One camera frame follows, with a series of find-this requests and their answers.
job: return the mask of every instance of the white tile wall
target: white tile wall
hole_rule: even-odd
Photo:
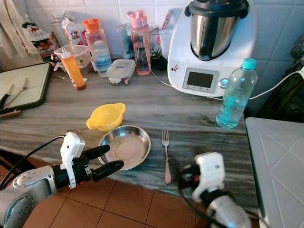
[[[148,23],[162,24],[167,11],[182,8],[189,0],[25,0],[28,13],[43,29],[50,30],[51,12],[65,10],[77,22],[89,17],[100,19],[110,52],[121,55],[115,27],[129,23],[126,13],[144,10]],[[304,33],[304,0],[253,0],[258,12],[258,37],[253,57],[258,59],[256,92],[269,88],[282,78],[291,64],[289,52]]]

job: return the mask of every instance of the pink bottle cap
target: pink bottle cap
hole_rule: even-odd
[[[147,16],[144,15],[143,10],[129,11],[127,16],[131,19],[131,25],[134,29],[141,29],[147,25]]]

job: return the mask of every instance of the food processor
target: food processor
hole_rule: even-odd
[[[257,12],[250,0],[194,0],[171,38],[168,78],[184,93],[223,96],[231,72],[251,57]]]

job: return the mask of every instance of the fork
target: fork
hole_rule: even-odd
[[[170,173],[170,167],[169,167],[169,161],[168,161],[168,151],[167,147],[169,146],[169,132],[168,130],[162,131],[162,144],[165,147],[166,151],[166,164],[165,164],[165,182],[167,184],[171,183],[171,173]]]
[[[17,96],[19,96],[19,94],[21,94],[21,92],[25,91],[28,89],[28,86],[29,86],[29,77],[26,77],[24,79],[24,85],[23,85],[23,88],[14,96],[14,98],[12,100],[10,100],[5,106],[4,108],[8,108],[11,103],[13,103],[13,101],[17,98]]]

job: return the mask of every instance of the gray marble surface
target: gray marble surface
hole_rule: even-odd
[[[168,81],[166,72],[155,71]],[[82,136],[85,149],[99,144],[104,133],[89,130],[86,120],[92,111],[106,103],[126,105],[123,125],[142,127],[151,137],[152,148],[147,159],[136,168],[119,171],[111,178],[150,189],[177,194],[175,183],[164,182],[164,147],[161,130],[168,129],[171,168],[176,170],[193,163],[193,157],[204,152],[220,152],[226,169],[225,185],[246,208],[257,209],[257,196],[244,120],[233,130],[217,126],[215,116],[220,101],[181,93],[158,82],[152,75],[135,75],[128,86],[113,86],[107,78],[95,73],[88,78],[87,88],[77,91],[62,71],[53,72],[43,105],[24,110],[21,116],[0,121],[0,148],[27,154],[53,137],[73,131]],[[57,140],[33,157],[47,162],[61,162]],[[98,160],[91,167],[100,166]]]

